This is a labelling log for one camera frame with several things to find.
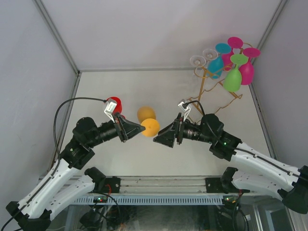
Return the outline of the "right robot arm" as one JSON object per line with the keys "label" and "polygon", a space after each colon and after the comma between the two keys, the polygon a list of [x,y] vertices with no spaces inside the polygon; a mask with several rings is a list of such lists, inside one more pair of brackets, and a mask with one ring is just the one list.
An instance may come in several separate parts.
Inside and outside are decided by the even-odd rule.
{"label": "right robot arm", "polygon": [[289,209],[308,212],[308,167],[290,166],[264,155],[241,139],[224,131],[224,124],[214,114],[202,117],[200,125],[183,120],[181,114],[158,132],[154,142],[172,148],[183,139],[209,143],[210,152],[231,163],[222,175],[222,189],[253,191],[269,195]]}

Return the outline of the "yellow wine glass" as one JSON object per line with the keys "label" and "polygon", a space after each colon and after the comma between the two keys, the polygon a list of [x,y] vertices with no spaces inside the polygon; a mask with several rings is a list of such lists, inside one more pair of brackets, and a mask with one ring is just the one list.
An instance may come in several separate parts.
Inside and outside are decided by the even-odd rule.
{"label": "yellow wine glass", "polygon": [[153,108],[143,106],[137,111],[137,118],[141,126],[145,127],[142,135],[145,137],[154,137],[158,134],[160,124],[156,120],[156,113]]}

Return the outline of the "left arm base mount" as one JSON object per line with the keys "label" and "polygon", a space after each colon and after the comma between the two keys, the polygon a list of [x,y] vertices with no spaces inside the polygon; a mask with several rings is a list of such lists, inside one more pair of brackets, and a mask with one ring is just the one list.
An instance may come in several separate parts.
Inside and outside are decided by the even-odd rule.
{"label": "left arm base mount", "polygon": [[118,177],[107,177],[102,186],[95,186],[92,191],[89,193],[97,193],[97,194],[112,194],[120,192],[120,184],[121,179]]}

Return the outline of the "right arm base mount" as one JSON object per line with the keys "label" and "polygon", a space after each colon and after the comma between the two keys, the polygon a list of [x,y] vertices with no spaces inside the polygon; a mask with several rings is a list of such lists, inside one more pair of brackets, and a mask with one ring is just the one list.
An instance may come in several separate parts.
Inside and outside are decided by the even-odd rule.
{"label": "right arm base mount", "polygon": [[232,183],[233,178],[206,178],[205,186],[207,193],[250,193],[250,190],[247,189],[239,189]]}

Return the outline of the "red wine glass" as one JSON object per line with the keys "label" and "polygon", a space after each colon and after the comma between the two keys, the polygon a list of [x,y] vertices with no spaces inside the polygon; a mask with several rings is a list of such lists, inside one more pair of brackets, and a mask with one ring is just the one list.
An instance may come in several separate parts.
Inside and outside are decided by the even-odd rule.
{"label": "red wine glass", "polygon": [[114,116],[116,113],[122,114],[122,103],[118,97],[109,97],[106,100],[106,107],[104,109],[104,113],[114,121]]}

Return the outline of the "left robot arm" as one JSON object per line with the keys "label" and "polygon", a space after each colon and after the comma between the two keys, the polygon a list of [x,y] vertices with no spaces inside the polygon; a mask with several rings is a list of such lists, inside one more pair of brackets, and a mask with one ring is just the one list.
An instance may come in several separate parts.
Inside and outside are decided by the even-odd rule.
{"label": "left robot arm", "polygon": [[6,210],[21,230],[45,231],[71,202],[89,192],[105,192],[106,176],[96,167],[86,169],[74,183],[62,188],[95,155],[93,147],[116,137],[125,142],[143,131],[144,126],[126,120],[119,113],[101,126],[90,117],[80,119],[72,139],[49,173],[23,199],[9,202]]}

